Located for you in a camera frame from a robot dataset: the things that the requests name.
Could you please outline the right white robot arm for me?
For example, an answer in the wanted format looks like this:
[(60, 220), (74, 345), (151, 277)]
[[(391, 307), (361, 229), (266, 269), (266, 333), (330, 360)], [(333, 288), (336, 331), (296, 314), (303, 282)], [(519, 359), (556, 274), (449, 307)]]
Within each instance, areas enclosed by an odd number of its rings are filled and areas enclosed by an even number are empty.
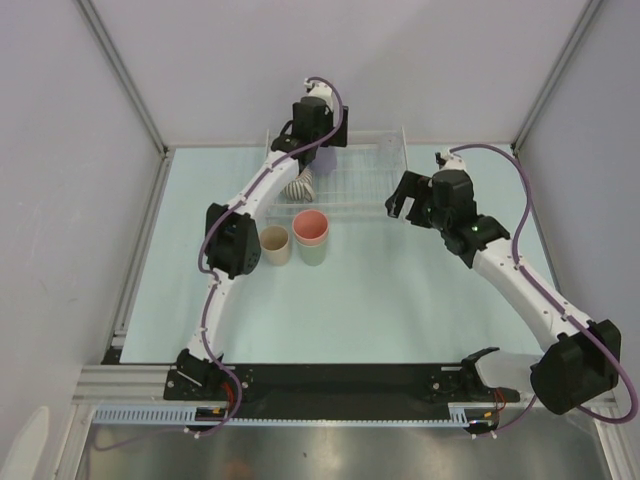
[(551, 290), (515, 251), (510, 233), (477, 211), (474, 186), (464, 170), (433, 176), (405, 172), (385, 202), (396, 218), (405, 201), (414, 226), (439, 232), (445, 247), (488, 281), (529, 327), (541, 356), (483, 356), (461, 376), (463, 393), (484, 401), (498, 386), (527, 390), (552, 413), (565, 414), (623, 381), (621, 333), (609, 320), (596, 322)]

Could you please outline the beige plastic cup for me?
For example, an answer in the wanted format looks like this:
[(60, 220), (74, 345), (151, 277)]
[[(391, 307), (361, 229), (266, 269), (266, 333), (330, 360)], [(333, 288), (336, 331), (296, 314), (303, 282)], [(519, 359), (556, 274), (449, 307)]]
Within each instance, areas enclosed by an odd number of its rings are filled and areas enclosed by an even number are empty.
[(274, 266), (284, 266), (291, 258), (289, 232), (279, 225), (271, 225), (262, 230), (260, 245), (266, 260)]

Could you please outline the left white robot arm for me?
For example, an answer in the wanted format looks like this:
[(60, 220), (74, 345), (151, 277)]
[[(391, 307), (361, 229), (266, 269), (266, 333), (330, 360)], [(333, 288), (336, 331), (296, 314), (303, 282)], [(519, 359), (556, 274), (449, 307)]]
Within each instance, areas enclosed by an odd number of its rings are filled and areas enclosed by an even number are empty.
[(166, 400), (209, 400), (237, 378), (222, 364), (221, 327), (234, 289), (258, 266), (261, 246), (258, 220), (281, 191), (316, 158), (322, 147), (347, 145), (349, 107), (332, 108), (307, 96), (293, 105), (293, 118), (275, 138), (266, 160), (240, 193), (206, 212), (205, 237), (197, 265), (209, 277), (199, 324), (188, 346), (168, 372)]

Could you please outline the green plastic cup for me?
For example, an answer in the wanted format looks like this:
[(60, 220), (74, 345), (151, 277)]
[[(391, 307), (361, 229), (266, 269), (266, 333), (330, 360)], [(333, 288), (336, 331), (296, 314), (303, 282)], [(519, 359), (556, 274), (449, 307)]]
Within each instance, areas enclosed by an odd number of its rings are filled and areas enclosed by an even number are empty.
[(306, 245), (300, 242), (297, 243), (300, 257), (308, 266), (319, 266), (325, 261), (327, 245), (327, 240), (318, 243), (317, 245)]

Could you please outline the tall lilac plastic cup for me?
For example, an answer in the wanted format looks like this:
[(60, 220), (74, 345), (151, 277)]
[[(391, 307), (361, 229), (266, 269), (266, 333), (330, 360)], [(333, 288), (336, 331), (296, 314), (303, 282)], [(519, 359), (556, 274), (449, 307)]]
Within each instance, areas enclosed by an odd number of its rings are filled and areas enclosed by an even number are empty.
[(316, 175), (329, 175), (337, 168), (336, 148), (320, 147), (310, 167)]

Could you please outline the salmon pink plastic cup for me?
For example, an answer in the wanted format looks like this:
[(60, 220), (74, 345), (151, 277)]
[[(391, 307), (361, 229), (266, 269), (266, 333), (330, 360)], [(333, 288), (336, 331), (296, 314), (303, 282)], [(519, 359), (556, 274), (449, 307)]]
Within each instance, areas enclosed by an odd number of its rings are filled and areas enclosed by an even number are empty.
[(323, 212), (307, 209), (294, 217), (292, 229), (299, 243), (305, 246), (317, 246), (328, 237), (329, 220)]

